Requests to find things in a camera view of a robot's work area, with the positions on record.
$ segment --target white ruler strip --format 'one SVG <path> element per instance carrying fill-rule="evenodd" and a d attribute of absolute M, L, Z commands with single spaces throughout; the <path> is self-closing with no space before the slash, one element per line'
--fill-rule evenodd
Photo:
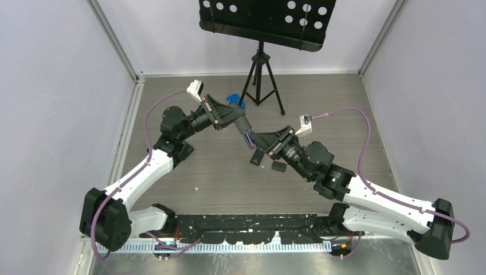
<path fill-rule="evenodd" d="M 113 253 L 177 253 L 180 250 L 164 250 L 159 247 L 155 247 L 158 243 L 156 241 L 127 241 L 119 250 Z M 105 253 L 106 248 L 101 245 L 98 246 L 98 251 Z M 188 246 L 186 243 L 177 242 L 177 247 L 183 248 Z M 267 244 L 257 245 L 243 245 L 237 243 L 231 245 L 227 242 L 210 245 L 206 243 L 199 243 L 191 247 L 185 253 L 191 254 L 204 254 L 204 253 L 295 253 L 295 252 L 330 252 L 331 242 L 323 241 L 322 243 L 304 243 L 304 244 L 291 244 L 282 245 L 280 240 L 273 240 Z"/>

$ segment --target white wall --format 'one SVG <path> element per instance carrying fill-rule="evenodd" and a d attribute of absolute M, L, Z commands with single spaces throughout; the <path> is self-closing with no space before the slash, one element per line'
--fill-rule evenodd
<path fill-rule="evenodd" d="M 408 1 L 364 76 L 397 184 L 471 228 L 438 274 L 486 269 L 485 46 L 484 0 Z"/>
<path fill-rule="evenodd" d="M 2 1 L 0 41 L 0 273 L 66 275 L 132 80 L 86 1 Z"/>
<path fill-rule="evenodd" d="M 248 72 L 258 43 L 199 27 L 197 0 L 100 0 L 144 74 Z M 357 71 L 395 0 L 338 0 L 323 48 L 266 46 L 274 72 Z"/>

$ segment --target tripod leg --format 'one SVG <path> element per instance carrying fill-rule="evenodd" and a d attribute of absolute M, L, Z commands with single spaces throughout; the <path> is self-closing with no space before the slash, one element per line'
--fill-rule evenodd
<path fill-rule="evenodd" d="M 250 73 L 248 74 L 248 78 L 246 79 L 245 87 L 243 88 L 243 92 L 241 93 L 240 97 L 240 103 L 238 103 L 241 106 L 241 103 L 243 103 L 243 99 L 245 98 L 246 95 L 246 89 L 248 89 L 248 85 L 250 84 L 250 80 L 252 79 L 253 75 L 253 70 L 255 70 L 256 62 L 252 64 L 252 68 L 250 69 Z"/>
<path fill-rule="evenodd" d="M 258 74 L 258 67 L 255 68 L 255 77 L 253 78 L 253 86 L 257 85 L 257 74 Z"/>
<path fill-rule="evenodd" d="M 257 69 L 257 96 L 256 96 L 256 102 L 255 104 L 258 106 L 260 105 L 260 90 L 261 90 L 261 71 L 262 71 L 262 66 L 263 64 L 258 64 L 258 69 Z"/>
<path fill-rule="evenodd" d="M 282 101 L 280 100 L 279 90 L 277 89 L 277 84 L 275 83 L 275 79 L 273 78 L 272 69 L 270 68 L 270 62 L 268 62 L 268 61 L 266 62 L 266 68 L 268 69 L 268 73 L 270 75 L 270 80 L 272 80 L 273 90 L 275 91 L 275 95 L 277 96 L 277 100 L 279 101 L 280 113 L 283 116 L 285 116 L 284 106 L 282 105 Z"/>

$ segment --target concrete floor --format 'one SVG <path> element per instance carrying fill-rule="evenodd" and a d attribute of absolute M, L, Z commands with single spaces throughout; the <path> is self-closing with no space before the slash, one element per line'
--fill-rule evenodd
<path fill-rule="evenodd" d="M 123 174 L 146 156 L 143 119 L 148 109 L 163 96 L 185 90 L 194 79 L 146 79 Z M 211 94 L 225 103 L 228 95 L 241 93 L 246 76 L 197 79 L 204 82 L 203 94 Z M 274 95 L 259 107 L 246 99 L 246 115 L 254 131 L 277 131 L 287 125 L 298 129 L 302 114 L 316 116 L 343 107 L 361 108 L 368 114 L 373 126 L 363 172 L 370 181 L 396 190 L 370 103 L 357 74 L 277 75 L 275 79 L 287 114 L 280 115 Z M 254 95 L 254 90 L 250 86 L 248 91 Z M 263 76 L 262 96 L 271 90 L 269 77 Z M 180 106 L 186 114 L 197 108 L 197 103 L 185 93 L 162 103 L 148 119 L 152 142 L 160 135 L 163 110 L 172 105 Z M 356 112 L 345 112 L 314 121 L 313 133 L 300 139 L 300 143 L 303 146 L 314 140 L 323 143 L 335 155 L 336 164 L 356 172 L 365 138 L 366 123 L 362 117 Z M 304 181 L 290 166 L 285 173 L 271 170 L 272 160 L 268 157 L 264 158 L 260 167 L 250 164 L 253 151 L 248 149 L 234 125 L 219 132 L 210 127 L 187 141 L 195 148 L 192 155 L 145 192 L 133 210 L 161 203 L 180 214 L 326 214 L 336 202 L 318 195 L 312 189 L 313 183 Z"/>

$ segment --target robotic arm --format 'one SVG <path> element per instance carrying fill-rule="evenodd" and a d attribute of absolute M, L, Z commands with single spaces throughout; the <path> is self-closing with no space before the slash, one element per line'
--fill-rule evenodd
<path fill-rule="evenodd" d="M 96 210 L 107 194 L 130 177 L 133 178 L 103 208 L 95 228 L 96 242 L 109 251 L 116 251 L 133 235 L 148 231 L 171 234 L 177 226 L 172 210 L 155 204 L 145 210 L 130 211 L 132 206 L 152 184 L 194 151 L 185 142 L 187 138 L 211 125 L 214 129 L 221 130 L 234 123 L 249 148 L 259 147 L 272 159 L 282 158 L 304 180 L 315 182 L 314 190 L 320 195 L 343 202 L 335 203 L 326 219 L 327 227 L 332 233 L 378 233 L 414 244 L 419 251 L 431 257 L 442 260 L 449 258 L 454 223 L 426 213 L 426 210 L 438 211 L 453 217 L 452 205 L 448 201 L 421 201 L 370 183 L 374 189 L 372 191 L 352 171 L 334 164 L 334 155 L 321 143 L 312 142 L 306 147 L 299 144 L 299 137 L 312 132 L 310 117 L 300 117 L 301 128 L 298 131 L 287 126 L 277 132 L 255 133 L 245 111 L 237 103 L 224 105 L 210 95 L 201 97 L 202 89 L 202 82 L 197 80 L 187 89 L 199 104 L 191 114 L 185 115 L 177 106 L 164 111 L 160 125 L 162 134 L 153 146 L 151 160 L 144 158 L 121 180 L 103 191 L 93 188 L 86 194 L 80 222 L 80 231 L 83 234 L 91 237 Z M 149 161 L 145 169 L 136 174 Z M 377 195 L 378 193 L 417 206 L 421 211 L 391 202 Z M 376 212 L 348 204 L 363 206 Z"/>

